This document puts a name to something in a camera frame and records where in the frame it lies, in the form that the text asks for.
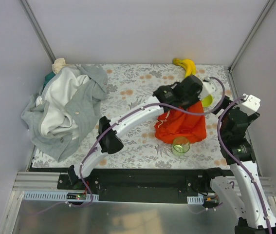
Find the teal cloth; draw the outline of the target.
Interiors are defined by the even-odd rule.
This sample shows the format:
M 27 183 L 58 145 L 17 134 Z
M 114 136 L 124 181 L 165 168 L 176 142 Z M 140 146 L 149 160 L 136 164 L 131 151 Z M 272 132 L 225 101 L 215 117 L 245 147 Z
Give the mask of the teal cloth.
M 44 84 L 43 84 L 43 87 L 45 87 L 48 82 L 55 76 L 55 73 L 54 72 L 50 72 L 49 74 L 47 74 L 45 76 L 45 79 L 44 79 Z

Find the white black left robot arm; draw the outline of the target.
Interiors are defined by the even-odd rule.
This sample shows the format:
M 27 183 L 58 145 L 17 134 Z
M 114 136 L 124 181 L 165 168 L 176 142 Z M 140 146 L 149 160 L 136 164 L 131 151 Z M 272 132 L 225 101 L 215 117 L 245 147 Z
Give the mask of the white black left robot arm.
M 101 117 L 96 142 L 79 164 L 68 168 L 70 184 L 74 186 L 88 177 L 104 157 L 121 151 L 124 147 L 121 137 L 125 133 L 148 118 L 158 117 L 171 109 L 186 111 L 200 101 L 202 90 L 203 82 L 190 75 L 181 82 L 160 86 L 146 101 L 119 117 Z

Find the orange cloth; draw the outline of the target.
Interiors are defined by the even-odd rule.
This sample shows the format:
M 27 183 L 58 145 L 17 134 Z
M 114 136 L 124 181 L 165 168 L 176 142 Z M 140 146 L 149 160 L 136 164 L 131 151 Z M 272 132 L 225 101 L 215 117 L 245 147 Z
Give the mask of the orange cloth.
M 185 137 L 190 143 L 207 137 L 205 116 L 189 115 L 174 109 L 160 115 L 154 128 L 155 137 L 167 144 L 177 137 Z

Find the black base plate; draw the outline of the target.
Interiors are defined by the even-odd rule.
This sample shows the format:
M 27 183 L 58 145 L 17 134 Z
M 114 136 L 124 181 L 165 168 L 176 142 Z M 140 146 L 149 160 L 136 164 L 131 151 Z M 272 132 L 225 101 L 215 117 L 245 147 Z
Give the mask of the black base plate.
M 99 195 L 99 201 L 186 204 L 188 196 L 212 193 L 204 169 L 94 169 L 74 186 L 58 171 L 57 188 Z

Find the lime green bowl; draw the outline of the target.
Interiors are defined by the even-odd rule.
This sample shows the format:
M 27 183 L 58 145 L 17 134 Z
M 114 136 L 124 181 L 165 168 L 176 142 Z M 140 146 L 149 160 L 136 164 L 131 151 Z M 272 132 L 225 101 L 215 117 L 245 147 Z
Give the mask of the lime green bowl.
M 213 103 L 213 97 L 211 95 L 208 95 L 201 101 L 201 103 L 203 108 L 207 108 Z

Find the beige cloth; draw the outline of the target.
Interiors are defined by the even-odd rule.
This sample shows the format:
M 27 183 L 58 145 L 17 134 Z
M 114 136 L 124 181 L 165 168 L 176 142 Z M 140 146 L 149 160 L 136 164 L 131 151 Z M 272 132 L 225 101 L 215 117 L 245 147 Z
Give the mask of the beige cloth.
M 57 58 L 52 64 L 52 71 L 54 74 L 58 74 L 62 68 L 67 66 L 70 66 L 70 64 L 67 64 L 64 58 Z

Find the yellow banana bunch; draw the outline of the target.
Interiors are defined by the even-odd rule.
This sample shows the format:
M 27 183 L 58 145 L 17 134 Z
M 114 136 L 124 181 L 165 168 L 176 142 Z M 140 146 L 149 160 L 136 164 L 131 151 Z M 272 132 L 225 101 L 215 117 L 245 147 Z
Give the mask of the yellow banana bunch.
M 190 59 L 179 59 L 179 58 L 174 58 L 172 60 L 172 63 L 176 66 L 180 66 L 185 70 L 185 75 L 184 77 L 188 77 L 190 75 L 195 75 L 196 74 L 196 64 L 194 61 Z

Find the grey white sweatshirt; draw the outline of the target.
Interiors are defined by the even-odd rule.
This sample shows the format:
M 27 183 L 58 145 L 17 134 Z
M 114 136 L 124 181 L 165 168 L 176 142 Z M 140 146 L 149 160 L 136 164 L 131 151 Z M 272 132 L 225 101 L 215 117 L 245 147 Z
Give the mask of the grey white sweatshirt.
M 108 76 L 100 65 L 63 67 L 30 96 L 21 114 L 31 142 L 57 162 L 71 156 L 97 124 L 107 87 Z

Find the green translucent plastic cup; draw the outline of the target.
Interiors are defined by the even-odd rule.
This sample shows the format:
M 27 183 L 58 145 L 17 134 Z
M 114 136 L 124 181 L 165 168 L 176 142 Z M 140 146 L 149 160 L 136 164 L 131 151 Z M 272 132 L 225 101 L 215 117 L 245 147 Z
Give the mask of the green translucent plastic cup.
M 190 147 L 189 140 L 184 136 L 180 136 L 175 138 L 172 142 L 172 153 L 175 156 L 183 156 L 189 151 Z

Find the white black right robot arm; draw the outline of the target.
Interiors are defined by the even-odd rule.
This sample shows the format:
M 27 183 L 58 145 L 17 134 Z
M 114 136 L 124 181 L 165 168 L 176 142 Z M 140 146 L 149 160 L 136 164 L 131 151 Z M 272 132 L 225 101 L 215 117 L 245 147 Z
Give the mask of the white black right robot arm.
M 237 234 L 276 234 L 276 216 L 261 185 L 253 148 L 245 138 L 247 128 L 260 116 L 259 107 L 260 99 L 244 94 L 234 101 L 226 97 L 214 111 L 222 112 L 217 124 L 218 141 L 240 195 L 220 168 L 207 169 L 203 174 L 204 185 L 229 205 L 237 219 L 234 228 Z

